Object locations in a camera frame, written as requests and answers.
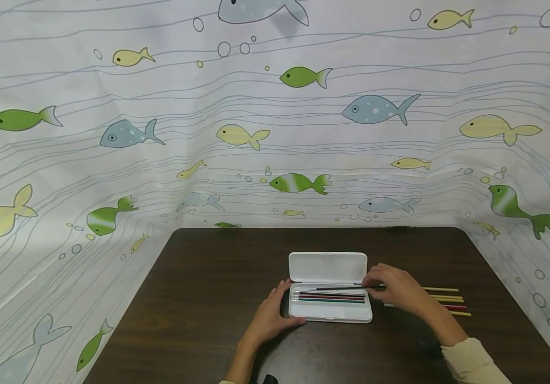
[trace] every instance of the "fish fin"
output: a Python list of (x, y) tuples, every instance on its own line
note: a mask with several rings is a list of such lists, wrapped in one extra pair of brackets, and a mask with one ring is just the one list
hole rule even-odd
[(108, 334), (108, 332), (112, 331), (114, 328), (108, 325), (108, 319), (104, 320), (104, 323), (102, 323), (102, 327), (100, 327), (100, 335)]
[(324, 186), (331, 186), (330, 175), (320, 174), (312, 184), (312, 188), (315, 189), (320, 195), (327, 195), (327, 191), (324, 190)]
[(51, 105), (41, 110), (38, 113), (38, 115), (40, 116), (41, 119), (48, 122), (49, 124), (56, 125), (56, 126), (63, 126), (63, 124), (61, 124), (59, 120), (57, 120), (57, 117), (55, 116), (56, 108), (57, 108), (56, 105)]
[(463, 23), (465, 23), (469, 28), (471, 27), (471, 15), (473, 14), (474, 11), (475, 9), (471, 9), (470, 11), (465, 12), (465, 14), (461, 16)]
[(413, 102), (416, 101), (417, 98), (420, 97), (420, 96), (421, 96), (420, 93), (414, 94), (412, 97), (410, 97), (407, 100), (403, 101), (401, 103), (401, 106), (399, 106), (399, 108), (397, 108), (396, 113), (399, 115), (399, 117), (403, 121), (404, 125), (407, 125), (407, 117), (405, 117), (405, 112), (407, 112), (407, 109), (409, 108), (409, 106), (412, 105)]
[(148, 138), (148, 139), (151, 139), (155, 142), (158, 142), (159, 144), (165, 146), (166, 143), (163, 142), (162, 140), (159, 140), (157, 137), (156, 137), (156, 123), (157, 123), (157, 118), (154, 118), (152, 121), (150, 121), (147, 126), (145, 127), (145, 136)]
[(216, 209), (225, 211), (224, 207), (217, 203), (219, 201), (219, 195), (210, 195), (208, 201), (209, 204), (214, 206)]
[(309, 16), (307, 15), (307, 11), (305, 11), (303, 6), (298, 3), (298, 0), (288, 1), (285, 7), (294, 19), (299, 21), (299, 23), (306, 25), (307, 27), (309, 26)]
[(156, 60), (151, 55), (149, 55), (146, 47), (140, 50), (140, 55), (146, 59), (149, 59), (150, 61), (153, 61), (154, 63), (156, 62)]
[(413, 213), (413, 205), (419, 203), (421, 198), (411, 198), (408, 202), (404, 203), (404, 205), (401, 207), (401, 210), (407, 212), (407, 213)]
[(136, 211), (138, 208), (132, 205), (135, 202), (136, 199), (132, 198), (132, 195), (124, 196), (117, 201), (117, 210), (120, 212)]
[(541, 234), (546, 231), (546, 227), (550, 230), (550, 214), (538, 214), (529, 218), (533, 224), (533, 233), (537, 240), (541, 240)]
[(31, 199), (31, 184), (21, 188), (14, 197), (14, 213), (24, 218), (35, 218), (38, 214), (28, 206), (25, 206)]
[(326, 89), (326, 79), (332, 68), (322, 69), (317, 73), (317, 84)]

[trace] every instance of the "blue fish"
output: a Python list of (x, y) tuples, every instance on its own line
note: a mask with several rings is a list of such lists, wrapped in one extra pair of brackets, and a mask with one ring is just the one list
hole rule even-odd
[(374, 197), (359, 205), (359, 209), (363, 211), (386, 213), (403, 210), (407, 213), (413, 213), (412, 206), (419, 203), (421, 198), (412, 198), (406, 203), (397, 202), (389, 197)]
[(137, 129), (127, 120), (113, 123), (102, 135), (100, 145), (109, 148), (125, 148), (151, 139), (165, 146), (166, 143), (156, 137), (156, 122), (157, 118), (150, 121), (145, 128), (145, 132)]
[(0, 384), (25, 383), (43, 345), (59, 339), (72, 327), (60, 327), (52, 331), (51, 328), (53, 328), (53, 316), (46, 314), (34, 328), (34, 343), (0, 364)]
[(405, 112), (420, 96), (421, 94), (419, 93), (413, 95), (403, 101), (401, 106), (397, 108), (387, 98), (376, 96), (375, 94), (367, 94), (366, 96), (357, 98), (352, 104), (348, 105), (343, 111), (343, 116), (360, 124), (376, 124), (398, 115), (403, 124), (407, 125)]
[(185, 200), (177, 207), (177, 212), (184, 209), (186, 206), (205, 206), (212, 205), (218, 210), (225, 211), (224, 207), (219, 205), (219, 195), (210, 195), (209, 198), (204, 197), (199, 193), (190, 193)]

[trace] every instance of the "right hand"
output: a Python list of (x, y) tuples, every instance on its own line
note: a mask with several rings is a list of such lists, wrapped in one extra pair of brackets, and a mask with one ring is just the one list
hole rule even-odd
[(424, 318), (436, 308), (441, 308), (441, 305), (431, 298), (407, 271), (379, 263), (364, 276), (362, 286), (367, 287), (379, 283), (384, 283), (386, 286), (384, 291), (366, 289), (374, 299), (394, 304), (420, 318)]

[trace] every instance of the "green fish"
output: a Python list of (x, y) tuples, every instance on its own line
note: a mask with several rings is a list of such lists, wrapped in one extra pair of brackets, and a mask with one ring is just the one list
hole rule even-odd
[(137, 210), (132, 204), (136, 199), (132, 195), (119, 199), (117, 207), (106, 206), (103, 209), (97, 209), (86, 215), (86, 225), (98, 236), (104, 236), (113, 233), (117, 228), (115, 219), (119, 212), (132, 212)]
[(85, 344), (85, 347), (81, 351), (79, 362), (76, 364), (76, 372), (85, 368), (86, 365), (88, 365), (93, 360), (93, 356), (96, 355), (98, 348), (100, 348), (102, 336), (108, 334), (108, 332), (112, 331), (113, 329), (113, 327), (108, 325), (108, 319), (104, 320), (104, 324), (102, 324), (102, 327), (100, 327), (100, 332), (98, 332), (96, 336), (93, 336), (93, 338)]
[(229, 222), (218, 222), (217, 224), (215, 224), (215, 226), (219, 228), (240, 228), (241, 227), (240, 224), (231, 224)]
[(0, 129), (4, 131), (24, 131), (33, 128), (41, 121), (49, 124), (63, 126), (55, 116), (57, 106), (44, 108), (39, 113), (22, 109), (7, 109), (0, 112)]
[(324, 186), (332, 185), (329, 180), (329, 174), (320, 174), (314, 182), (311, 182), (305, 175), (288, 173), (275, 178), (270, 182), (270, 186), (276, 190), (286, 191), (292, 194), (313, 188), (317, 193), (327, 195), (328, 193), (324, 190)]
[(530, 215), (518, 207), (518, 196), (516, 191), (509, 186), (491, 186), (492, 202), (490, 208), (500, 217), (529, 219), (533, 224), (533, 233), (537, 240), (541, 240), (541, 235), (550, 229), (550, 214)]
[(303, 86), (307, 86), (317, 81), (317, 84), (326, 89), (326, 78), (331, 70), (332, 68), (327, 68), (315, 73), (311, 69), (305, 67), (294, 67), (288, 69), (279, 79), (283, 81), (283, 84), (294, 88), (303, 88)]

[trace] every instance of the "fish tail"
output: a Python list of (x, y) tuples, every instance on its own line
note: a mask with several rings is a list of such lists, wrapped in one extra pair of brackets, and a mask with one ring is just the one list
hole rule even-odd
[(320, 72), (317, 73), (317, 84), (319, 84), (322, 88), (326, 89), (326, 79), (328, 78), (328, 74), (332, 68), (322, 69)]
[(20, 217), (24, 218), (35, 218), (38, 214), (36, 211), (32, 210), (30, 207), (25, 206), (31, 199), (32, 189), (31, 184), (21, 188), (14, 197), (14, 212)]
[(407, 117), (405, 117), (405, 112), (407, 112), (407, 109), (410, 105), (413, 104), (414, 101), (417, 100), (418, 97), (420, 97), (421, 94), (414, 94), (412, 97), (408, 98), (407, 100), (403, 101), (401, 103), (401, 106), (396, 110), (396, 113), (400, 116), (401, 120), (403, 121), (404, 125), (407, 125)]
[(466, 12), (464, 15), (461, 16), (463, 23), (465, 23), (469, 28), (471, 27), (471, 15), (473, 15), (474, 11), (475, 9), (471, 9), (470, 11)]
[(299, 23), (306, 25), (307, 27), (309, 26), (309, 16), (307, 15), (307, 11), (305, 11), (303, 6), (298, 3), (298, 0), (287, 1), (285, 7), (294, 19), (299, 21)]
[(421, 201), (421, 198), (411, 198), (408, 202), (404, 203), (401, 210), (407, 213), (413, 213), (413, 206)]
[(59, 339), (72, 329), (72, 327), (60, 327), (51, 331), (51, 328), (53, 328), (53, 316), (46, 314), (34, 328), (34, 344), (41, 347), (44, 344)]
[(117, 210), (120, 212), (132, 212), (137, 210), (137, 207), (134, 207), (132, 204), (136, 202), (135, 198), (132, 198), (132, 195), (124, 196), (120, 198), (117, 202)]
[(163, 142), (162, 140), (159, 140), (156, 137), (156, 123), (157, 123), (157, 118), (154, 118), (152, 121), (148, 122), (147, 126), (145, 127), (145, 136), (148, 139), (151, 139), (151, 140), (153, 140), (155, 142), (158, 142), (159, 144), (165, 146), (166, 143)]
[(57, 117), (55, 116), (56, 108), (57, 108), (56, 105), (51, 105), (47, 108), (44, 108), (38, 113), (38, 116), (40, 116), (41, 119), (48, 122), (49, 124), (56, 125), (56, 126), (63, 126), (63, 124), (61, 124), (59, 120), (57, 120)]
[(140, 55), (141, 55), (142, 57), (147, 58), (147, 59), (149, 59), (150, 61), (153, 61), (154, 63), (156, 62), (156, 60), (155, 60), (151, 55), (149, 55), (149, 52), (147, 52), (147, 48), (146, 48), (146, 47), (143, 48), (143, 49), (141, 49), (139, 53), (140, 53)]
[(324, 186), (331, 186), (332, 183), (330, 182), (330, 175), (329, 174), (320, 174), (311, 187), (315, 189), (317, 193), (320, 195), (327, 195), (327, 191), (324, 190)]
[(529, 218), (533, 224), (533, 233), (537, 240), (541, 240), (541, 234), (546, 231), (546, 227), (550, 230), (550, 214), (538, 214)]

